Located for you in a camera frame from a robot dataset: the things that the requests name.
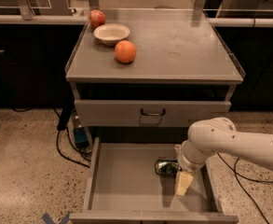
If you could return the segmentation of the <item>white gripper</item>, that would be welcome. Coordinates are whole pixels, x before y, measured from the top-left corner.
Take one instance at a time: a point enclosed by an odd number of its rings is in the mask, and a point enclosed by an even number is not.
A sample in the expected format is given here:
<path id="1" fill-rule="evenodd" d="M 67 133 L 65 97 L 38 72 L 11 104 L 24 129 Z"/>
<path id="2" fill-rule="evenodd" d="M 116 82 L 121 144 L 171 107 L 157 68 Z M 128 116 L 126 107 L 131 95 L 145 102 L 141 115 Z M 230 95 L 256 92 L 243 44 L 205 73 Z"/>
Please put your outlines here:
<path id="1" fill-rule="evenodd" d="M 210 154 L 209 152 L 199 150 L 189 141 L 184 141 L 181 145 L 175 145 L 174 150 L 178 164 L 182 169 L 176 175 L 175 194 L 185 196 L 194 179 L 191 173 L 200 170 L 205 165 Z"/>

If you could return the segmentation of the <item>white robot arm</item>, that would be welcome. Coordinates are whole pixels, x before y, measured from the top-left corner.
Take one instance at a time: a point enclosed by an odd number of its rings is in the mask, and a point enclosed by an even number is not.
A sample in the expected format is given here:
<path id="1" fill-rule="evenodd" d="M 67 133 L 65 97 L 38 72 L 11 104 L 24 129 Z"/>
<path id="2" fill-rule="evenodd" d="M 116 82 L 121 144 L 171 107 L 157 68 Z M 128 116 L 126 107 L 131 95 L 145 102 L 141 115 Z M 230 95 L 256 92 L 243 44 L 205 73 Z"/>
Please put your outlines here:
<path id="1" fill-rule="evenodd" d="M 193 123 L 187 139 L 176 145 L 175 151 L 181 168 L 175 184 L 178 196 L 185 196 L 195 173 L 216 153 L 233 155 L 273 171 L 273 134 L 239 132 L 228 118 Z"/>

